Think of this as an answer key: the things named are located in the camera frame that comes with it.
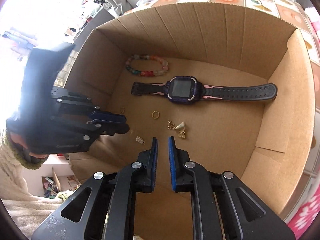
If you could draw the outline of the person left hand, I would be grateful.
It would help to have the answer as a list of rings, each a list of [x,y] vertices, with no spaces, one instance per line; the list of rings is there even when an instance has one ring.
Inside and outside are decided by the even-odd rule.
[[[10,137],[15,144],[21,145],[23,148],[28,149],[28,146],[21,135],[10,132]],[[35,157],[36,159],[45,159],[49,156],[48,154],[35,154],[33,152],[29,152],[29,155]]]

